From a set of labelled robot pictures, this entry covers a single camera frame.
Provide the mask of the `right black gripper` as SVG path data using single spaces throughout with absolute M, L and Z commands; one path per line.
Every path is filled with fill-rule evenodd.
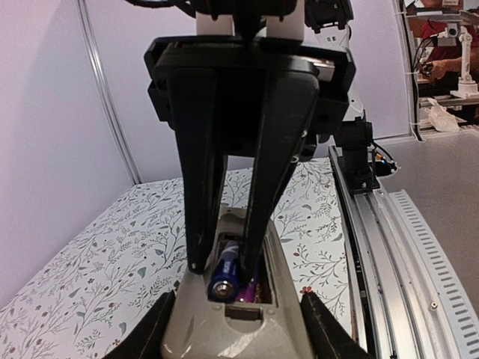
M 250 280 L 308 122 L 299 148 L 302 161 L 313 157 L 319 139 L 328 140 L 339 130 L 356 74 L 353 57 L 347 49 L 293 40 L 244 43 L 238 37 L 204 35 L 158 37 L 144 62 L 153 107 L 175 132 L 191 272 L 204 273 L 213 249 L 228 163 L 222 153 L 255 155 L 240 256 L 241 279 Z

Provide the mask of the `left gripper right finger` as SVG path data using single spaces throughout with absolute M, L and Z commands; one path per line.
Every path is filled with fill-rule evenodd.
M 351 338 L 316 293 L 302 296 L 301 311 L 317 358 L 370 358 L 370 354 Z

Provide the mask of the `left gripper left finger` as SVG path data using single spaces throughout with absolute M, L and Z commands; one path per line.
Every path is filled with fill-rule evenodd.
M 164 292 L 133 328 L 125 340 L 109 352 L 105 359 L 162 358 L 160 346 L 175 302 L 173 291 Z

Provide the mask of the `black battery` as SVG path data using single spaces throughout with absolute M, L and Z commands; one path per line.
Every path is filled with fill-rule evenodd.
M 239 292 L 239 243 L 230 240 L 219 255 L 208 286 L 208 299 L 231 303 Z
M 263 303 L 263 272 L 263 260 L 259 260 L 251 280 L 239 290 L 237 302 Z

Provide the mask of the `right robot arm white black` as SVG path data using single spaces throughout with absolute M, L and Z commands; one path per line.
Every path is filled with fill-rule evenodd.
M 302 152 L 338 133 L 356 67 L 348 49 L 303 43 L 306 27 L 345 28 L 348 1 L 174 1 L 206 23 L 158 37 L 144 54 L 148 94 L 174 131 L 186 253 L 202 274 L 213 249 L 228 158 L 254 161 L 239 255 L 248 280 L 270 216 Z

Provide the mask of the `white desk robot arm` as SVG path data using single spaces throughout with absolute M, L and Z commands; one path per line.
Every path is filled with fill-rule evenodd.
M 451 90 L 450 94 L 460 99 L 477 99 L 478 83 L 470 73 L 472 35 L 465 26 L 460 27 L 459 41 L 462 46 L 461 73 L 458 78 L 457 89 Z

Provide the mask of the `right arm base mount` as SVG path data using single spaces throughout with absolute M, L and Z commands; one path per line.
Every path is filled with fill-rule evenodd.
M 373 139 L 372 123 L 365 116 L 344 121 L 335 144 L 341 150 L 338 162 L 350 194 L 372 192 L 379 188 L 378 177 L 398 170 L 393 157 Z

